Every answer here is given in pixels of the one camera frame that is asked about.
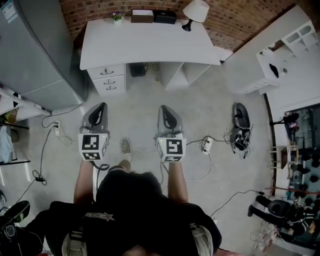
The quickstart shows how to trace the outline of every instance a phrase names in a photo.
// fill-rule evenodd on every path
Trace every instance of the table lamp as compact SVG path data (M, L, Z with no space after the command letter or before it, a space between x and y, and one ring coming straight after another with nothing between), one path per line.
M183 25L182 28L185 31L191 31L192 21L200 23L204 22L206 20L208 11L209 5L205 1L193 0L183 9L183 13L189 18L189 21L187 24Z

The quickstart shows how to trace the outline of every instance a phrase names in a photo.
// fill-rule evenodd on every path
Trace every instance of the concrete floor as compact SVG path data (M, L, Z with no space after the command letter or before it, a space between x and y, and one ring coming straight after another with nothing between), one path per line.
M94 88L90 89L88 100L71 113L53 116L44 121L45 125L60 120L65 134L75 142L63 145L54 134L50 134L44 149L42 175L47 179L47 186L35 182L23 197L31 203L29 217L22 223L26 225L40 211L49 207L52 201L72 202L74 187L78 176L81 156L78 152L79 126L82 114L90 107L105 101L108 104L108 129L111 140L107 151L107 162L112 166L121 160L119 141L128 137L134 152L132 168L138 173L153 172L161 181L160 158L154 145L153 137L157 131L158 109L160 105L173 108L184 122L187 141L200 140L211 135L222 140L232 124L232 105L243 103L254 124L251 155L241 160L233 154L230 145L214 142L211 148L212 171L201 181L210 169L210 159L200 152L196 143L187 146L183 159L184 176L188 180L189 201L199 205L206 214L211 215L222 206L234 193L247 190L263 190L271 185L271 172L267 167L271 141L268 130L267 109L262 96L258 93L247 95L231 94L225 86L223 70L212 66L192 86L187 89L167 92L153 75L136 78L128 86L126 94L104 97L99 96ZM41 150L49 129L41 126L42 117L29 119L29 132L20 131L20 142L15 145L31 160L28 170L40 170ZM1 187L8 202L14 204L30 182L26 179L25 166L1 166L5 186ZM167 174L164 174L162 188L167 186ZM218 211L214 217L222 234L221 248L249 255L254 244L250 240L251 232L260 229L256 217L247 217L248 206L256 194L236 195L230 203Z

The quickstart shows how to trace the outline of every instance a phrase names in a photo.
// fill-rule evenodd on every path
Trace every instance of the logo print on shirt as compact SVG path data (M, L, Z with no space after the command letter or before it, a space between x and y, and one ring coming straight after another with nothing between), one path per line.
M99 218L108 221L114 221L115 219L112 218L113 214L108 214L108 213L102 213L102 212L88 212L84 215L84 217L89 217L89 218Z

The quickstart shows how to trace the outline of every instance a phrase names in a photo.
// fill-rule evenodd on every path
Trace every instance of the lamp shade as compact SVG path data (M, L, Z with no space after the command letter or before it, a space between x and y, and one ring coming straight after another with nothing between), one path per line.
M183 13L195 22L204 22L209 11L209 5L202 0L193 0L184 9Z

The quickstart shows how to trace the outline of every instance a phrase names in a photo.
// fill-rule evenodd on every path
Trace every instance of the black t-shirt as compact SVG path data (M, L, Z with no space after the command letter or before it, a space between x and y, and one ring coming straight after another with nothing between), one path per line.
M56 256L70 231L82 226L89 256L122 256L140 245L160 256L197 256L190 224L202 225L212 236L214 252L221 235L202 209L194 204L177 204L162 195L153 174L111 171L102 181L96 202L88 208L53 202L47 242Z

